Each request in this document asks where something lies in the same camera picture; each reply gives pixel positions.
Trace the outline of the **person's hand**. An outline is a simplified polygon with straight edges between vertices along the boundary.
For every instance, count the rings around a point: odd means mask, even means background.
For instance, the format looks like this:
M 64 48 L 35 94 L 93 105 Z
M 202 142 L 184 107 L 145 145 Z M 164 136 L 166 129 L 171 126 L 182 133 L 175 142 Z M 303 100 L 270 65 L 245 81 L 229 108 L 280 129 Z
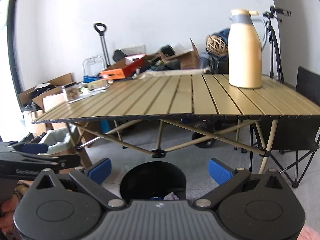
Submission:
M 13 230 L 14 211 L 32 183 L 32 181 L 20 180 L 14 189 L 12 197 L 1 204 L 1 211 L 4 213 L 0 224 L 2 232 Z

